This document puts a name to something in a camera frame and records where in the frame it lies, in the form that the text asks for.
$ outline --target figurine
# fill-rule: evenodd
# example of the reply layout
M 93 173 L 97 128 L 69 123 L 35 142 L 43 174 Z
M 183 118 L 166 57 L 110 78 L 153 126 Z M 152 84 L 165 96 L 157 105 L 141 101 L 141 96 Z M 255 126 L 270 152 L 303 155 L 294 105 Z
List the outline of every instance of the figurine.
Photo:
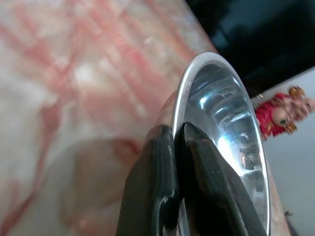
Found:
M 288 94 L 277 93 L 271 100 L 260 104 L 256 117 L 263 140 L 270 135 L 296 131 L 296 121 L 301 121 L 315 111 L 315 101 L 305 97 L 303 89 L 294 86 Z

